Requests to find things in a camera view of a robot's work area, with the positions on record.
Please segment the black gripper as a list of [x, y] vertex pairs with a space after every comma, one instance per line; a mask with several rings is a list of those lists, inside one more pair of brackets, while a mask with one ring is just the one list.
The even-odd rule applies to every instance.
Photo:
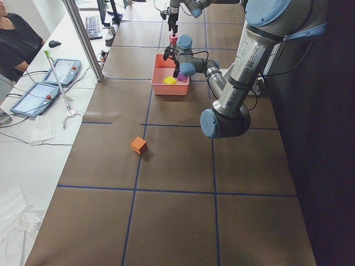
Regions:
[[176, 57], [176, 52], [177, 50], [174, 46], [167, 46], [163, 53], [163, 61], [167, 61], [168, 59], [171, 59], [176, 66], [173, 73], [174, 78], [177, 78], [180, 73], [180, 68], [179, 68], [180, 63]]
[[160, 16], [163, 20], [168, 18], [169, 31], [171, 32], [171, 35], [175, 37], [178, 32], [178, 25], [176, 24], [178, 21], [178, 8], [162, 10], [160, 11]]

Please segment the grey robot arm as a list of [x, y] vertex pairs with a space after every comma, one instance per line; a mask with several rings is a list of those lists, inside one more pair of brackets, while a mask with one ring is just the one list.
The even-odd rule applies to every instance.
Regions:
[[217, 99], [200, 116], [201, 129], [211, 139], [236, 137], [250, 127], [244, 99], [265, 67], [275, 45], [324, 33], [328, 1], [247, 1], [245, 26], [235, 62], [222, 74], [217, 61], [195, 57], [192, 38], [180, 35], [164, 51], [175, 63], [174, 76], [203, 73]]
[[168, 18], [168, 27], [169, 32], [172, 37], [175, 37], [178, 32], [178, 19], [179, 19], [179, 11], [180, 5], [184, 4], [185, 7], [189, 10], [190, 14], [194, 18], [198, 18], [202, 11], [210, 6], [213, 3], [223, 4], [225, 1], [213, 1], [213, 0], [201, 0], [201, 1], [193, 1], [193, 0], [171, 0], [166, 10], [160, 11], [160, 16], [163, 20]]

